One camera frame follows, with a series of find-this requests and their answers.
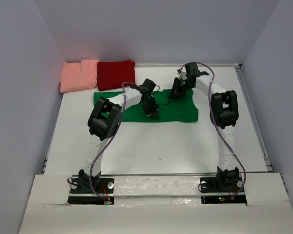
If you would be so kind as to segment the green t shirt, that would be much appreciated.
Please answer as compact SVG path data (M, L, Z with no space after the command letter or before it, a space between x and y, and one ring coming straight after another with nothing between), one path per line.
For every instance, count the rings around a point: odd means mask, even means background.
M170 89L164 89L153 95L156 104L159 107L158 119L145 115L141 104L129 106L129 100L126 101L126 110L123 122L140 123L162 123L162 122L197 122L199 111L193 102L193 91L186 91L186 95L181 99L169 99Z

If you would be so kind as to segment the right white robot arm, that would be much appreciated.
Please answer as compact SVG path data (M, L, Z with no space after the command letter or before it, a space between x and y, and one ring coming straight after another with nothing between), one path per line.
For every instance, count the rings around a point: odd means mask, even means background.
M193 88L208 97L209 117L217 132L218 165L214 177L200 179L198 190L203 194L236 194L243 189L241 174L246 172L233 149L234 128L239 119L237 93L216 84L214 71L211 68L200 71L199 65L198 62L189 62L178 69L178 77L174 79L168 98L181 99Z

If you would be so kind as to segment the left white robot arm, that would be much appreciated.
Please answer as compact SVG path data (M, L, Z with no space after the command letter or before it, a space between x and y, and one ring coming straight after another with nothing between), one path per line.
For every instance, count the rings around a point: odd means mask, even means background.
M126 109L140 105L147 117L159 118L159 107L153 96L156 86L149 79L145 79L141 85L123 82L122 93L111 98L98 98L87 122L90 141L85 164L76 179L78 186L89 193L97 194L104 151L116 136Z

